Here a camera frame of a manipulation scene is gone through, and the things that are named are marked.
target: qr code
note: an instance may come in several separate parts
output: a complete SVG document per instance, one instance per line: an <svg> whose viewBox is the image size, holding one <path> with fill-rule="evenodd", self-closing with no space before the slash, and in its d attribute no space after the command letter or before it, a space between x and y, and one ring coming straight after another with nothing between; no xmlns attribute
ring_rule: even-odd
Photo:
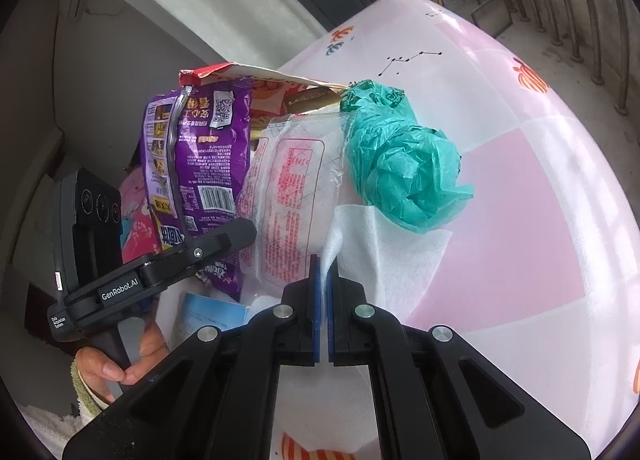
<svg viewBox="0 0 640 460"><path fill-rule="evenodd" d="M214 185L199 185L198 192L200 193L202 208L205 211L236 212L234 193L230 188Z"/></svg>
<svg viewBox="0 0 640 460"><path fill-rule="evenodd" d="M233 91L214 91L213 93L213 117L210 127L224 127L231 123L234 113Z"/></svg>
<svg viewBox="0 0 640 460"><path fill-rule="evenodd" d="M193 216L185 216L184 224L187 226L188 231L197 231L198 226L196 225L196 220L193 219Z"/></svg>

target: blue paper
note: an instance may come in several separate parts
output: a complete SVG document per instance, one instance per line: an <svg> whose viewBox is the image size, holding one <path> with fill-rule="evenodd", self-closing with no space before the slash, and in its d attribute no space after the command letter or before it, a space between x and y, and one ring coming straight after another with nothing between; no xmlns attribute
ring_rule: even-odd
<svg viewBox="0 0 640 460"><path fill-rule="evenodd" d="M215 326L222 331L242 326L247 312L248 308L238 303L187 293L175 321L174 345L181 344L203 326Z"/></svg>

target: crumpled green plastic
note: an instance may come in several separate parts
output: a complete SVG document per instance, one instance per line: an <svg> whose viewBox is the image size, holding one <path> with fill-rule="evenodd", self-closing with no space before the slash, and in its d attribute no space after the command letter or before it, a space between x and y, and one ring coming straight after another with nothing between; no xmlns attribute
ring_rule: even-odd
<svg viewBox="0 0 640 460"><path fill-rule="evenodd" d="M451 221L473 197L472 185L456 185L455 144L417 125L404 91L363 80L345 93L340 109L355 112L346 148L353 186L394 223L425 233Z"/></svg>

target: clear plastic bag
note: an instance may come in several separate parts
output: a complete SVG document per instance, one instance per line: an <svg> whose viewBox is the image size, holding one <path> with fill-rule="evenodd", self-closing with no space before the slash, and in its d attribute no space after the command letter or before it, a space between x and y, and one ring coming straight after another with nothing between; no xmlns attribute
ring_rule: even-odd
<svg viewBox="0 0 640 460"><path fill-rule="evenodd" d="M265 128L238 199L238 215L258 232L239 254L245 284L280 297L287 284L307 277L334 217L351 117L328 106Z"/></svg>

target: striped cloth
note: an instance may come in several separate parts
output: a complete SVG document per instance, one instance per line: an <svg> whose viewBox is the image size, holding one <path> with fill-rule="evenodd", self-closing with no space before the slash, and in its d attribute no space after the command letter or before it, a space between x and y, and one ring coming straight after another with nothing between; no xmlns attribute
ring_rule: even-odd
<svg viewBox="0 0 640 460"><path fill-rule="evenodd" d="M351 453L318 449L307 451L288 434L282 434L282 459L283 460L356 460Z"/></svg>

